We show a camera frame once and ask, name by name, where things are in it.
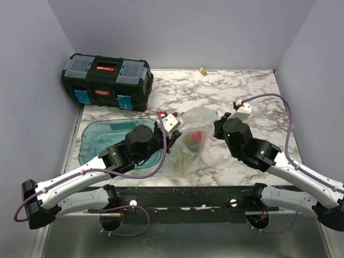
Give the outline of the translucent white plastic bag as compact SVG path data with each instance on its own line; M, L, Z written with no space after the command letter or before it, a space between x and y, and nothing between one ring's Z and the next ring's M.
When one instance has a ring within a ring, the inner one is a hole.
M184 112L181 119L181 136L171 147L162 168L173 176L197 170L205 143L214 141L214 122L218 119L218 112L207 107L194 107Z

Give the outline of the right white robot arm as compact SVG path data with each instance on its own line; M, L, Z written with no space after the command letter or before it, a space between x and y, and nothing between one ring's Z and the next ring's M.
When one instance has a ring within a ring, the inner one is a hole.
M264 206L284 207L314 216L335 231L343 231L343 183L328 178L287 156L269 141L252 136L249 126L226 113L214 122L214 137L224 140L230 154L250 168L267 172L296 186L299 191L262 186L247 197L255 211Z

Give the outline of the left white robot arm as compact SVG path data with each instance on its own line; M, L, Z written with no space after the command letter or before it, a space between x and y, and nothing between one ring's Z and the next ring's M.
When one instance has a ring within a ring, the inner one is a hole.
M22 204L31 230L51 224L57 217L82 210L114 212L121 202L114 187L104 186L94 191L86 188L114 177L129 178L127 172L147 161L153 154L163 151L166 157L175 141L182 135L177 126L164 128L155 123L154 129L136 126L124 140L111 145L84 165L56 178L36 182L27 180L21 185Z

